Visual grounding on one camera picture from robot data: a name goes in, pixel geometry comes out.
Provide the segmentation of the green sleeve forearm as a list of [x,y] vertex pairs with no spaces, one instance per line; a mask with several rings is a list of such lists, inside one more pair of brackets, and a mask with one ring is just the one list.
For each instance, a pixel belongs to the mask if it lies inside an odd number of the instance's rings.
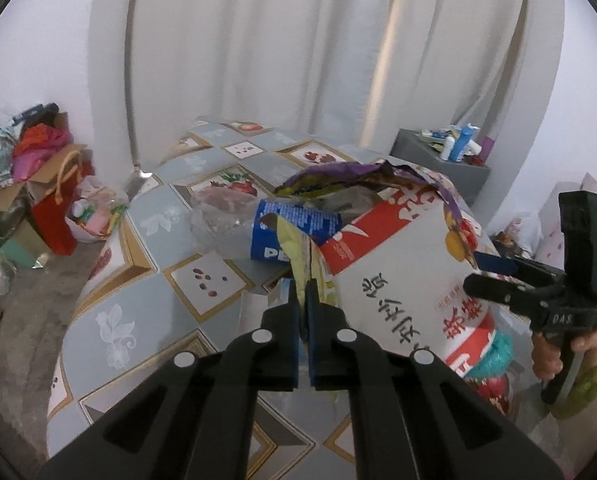
[[551,414],[556,419],[571,418],[590,408],[597,401],[597,365],[586,372],[580,372],[568,397],[561,404],[555,404]]

